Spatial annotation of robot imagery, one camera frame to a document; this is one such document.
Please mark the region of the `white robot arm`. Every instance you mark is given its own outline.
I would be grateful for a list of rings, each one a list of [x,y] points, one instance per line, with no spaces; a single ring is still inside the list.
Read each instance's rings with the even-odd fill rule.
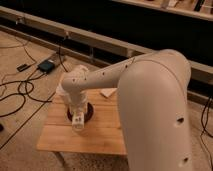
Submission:
[[[115,88],[130,171],[193,171],[187,110],[191,67],[171,49],[135,56],[90,72],[80,65],[59,87],[80,114],[86,91]]]

